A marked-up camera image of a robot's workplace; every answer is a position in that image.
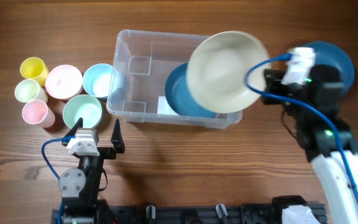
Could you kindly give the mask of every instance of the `light blue cup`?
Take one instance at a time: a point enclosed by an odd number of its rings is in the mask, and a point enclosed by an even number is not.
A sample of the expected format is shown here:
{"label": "light blue cup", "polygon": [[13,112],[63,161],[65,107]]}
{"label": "light blue cup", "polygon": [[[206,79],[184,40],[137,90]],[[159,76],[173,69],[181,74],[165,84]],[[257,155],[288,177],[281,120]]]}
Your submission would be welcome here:
{"label": "light blue cup", "polygon": [[113,84],[116,83],[114,77],[118,77],[118,72],[113,66],[106,63],[93,65],[84,74],[84,90],[93,97],[106,99],[109,95],[111,79],[113,78]]}

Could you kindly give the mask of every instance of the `wooden surface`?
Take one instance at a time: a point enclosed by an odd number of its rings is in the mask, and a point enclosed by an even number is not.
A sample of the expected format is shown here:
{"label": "wooden surface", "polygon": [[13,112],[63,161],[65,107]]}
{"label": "wooden surface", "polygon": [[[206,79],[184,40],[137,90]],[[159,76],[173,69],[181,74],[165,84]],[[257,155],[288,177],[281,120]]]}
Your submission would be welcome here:
{"label": "wooden surface", "polygon": [[[82,72],[112,63],[123,29],[203,35],[243,30],[271,56],[306,40],[333,42],[356,67],[341,116],[358,140],[358,1],[0,4],[0,223],[49,223],[61,200],[40,148],[68,131],[60,115],[64,102],[48,103],[57,115],[52,129],[26,124],[24,104],[14,98],[21,62],[38,56],[49,69],[70,64]],[[105,162],[109,186],[100,197],[110,205],[239,205],[288,194],[325,202],[305,153],[279,122],[280,112],[257,102],[239,124],[223,130],[122,122],[126,153]],[[99,143],[108,146],[116,117],[104,115]],[[78,164],[59,144],[46,153],[59,174]]]}

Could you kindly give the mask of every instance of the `plastic bin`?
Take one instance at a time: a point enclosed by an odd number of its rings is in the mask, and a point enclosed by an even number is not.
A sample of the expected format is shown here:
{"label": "plastic bin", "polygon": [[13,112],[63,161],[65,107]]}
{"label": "plastic bin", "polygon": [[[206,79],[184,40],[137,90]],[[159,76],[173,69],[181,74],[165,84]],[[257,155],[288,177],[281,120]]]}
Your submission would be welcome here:
{"label": "plastic bin", "polygon": [[177,66],[188,62],[195,48],[209,36],[122,30],[117,36],[110,91],[111,114],[130,122],[186,124],[226,128],[238,123],[242,112],[217,118],[180,116],[165,101],[165,81]]}

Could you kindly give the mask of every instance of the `mint green cup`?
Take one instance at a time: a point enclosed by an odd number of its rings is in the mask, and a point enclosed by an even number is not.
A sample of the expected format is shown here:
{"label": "mint green cup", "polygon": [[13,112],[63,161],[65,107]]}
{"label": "mint green cup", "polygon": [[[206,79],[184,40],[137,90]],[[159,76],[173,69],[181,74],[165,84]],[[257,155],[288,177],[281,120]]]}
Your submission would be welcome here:
{"label": "mint green cup", "polygon": [[72,128],[79,118],[84,121],[83,128],[95,128],[102,120],[102,105],[89,95],[79,95],[67,102],[63,109],[63,120]]}

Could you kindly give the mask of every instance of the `pink cup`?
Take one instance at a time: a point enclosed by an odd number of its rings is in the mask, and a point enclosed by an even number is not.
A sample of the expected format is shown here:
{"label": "pink cup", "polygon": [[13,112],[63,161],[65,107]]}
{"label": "pink cup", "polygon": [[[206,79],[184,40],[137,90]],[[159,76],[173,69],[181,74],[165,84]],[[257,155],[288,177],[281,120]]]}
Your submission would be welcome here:
{"label": "pink cup", "polygon": [[49,128],[55,122],[55,115],[41,100],[26,103],[22,110],[23,120],[41,128]]}
{"label": "pink cup", "polygon": [[82,92],[82,74],[72,65],[60,65],[49,72],[45,89],[53,98],[69,100]]}

